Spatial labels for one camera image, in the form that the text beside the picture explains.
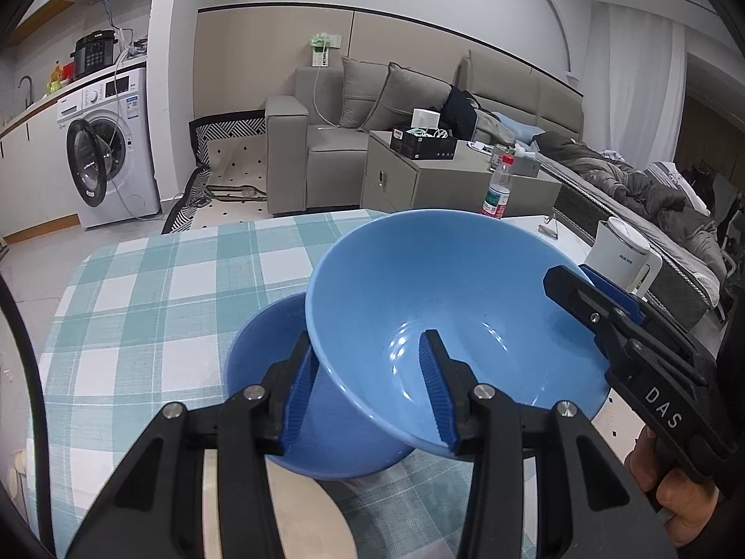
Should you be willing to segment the person's right hand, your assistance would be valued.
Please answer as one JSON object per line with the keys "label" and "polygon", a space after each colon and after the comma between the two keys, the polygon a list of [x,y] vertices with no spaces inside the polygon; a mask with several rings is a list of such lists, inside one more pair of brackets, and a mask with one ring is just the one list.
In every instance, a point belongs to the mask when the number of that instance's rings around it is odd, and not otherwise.
{"label": "person's right hand", "polygon": [[664,524],[665,531],[670,542],[682,548],[695,540],[711,520],[720,492],[711,479],[697,483],[681,468],[664,473],[655,445],[654,431],[644,427],[624,466],[644,493],[653,491],[659,505],[672,513]]}

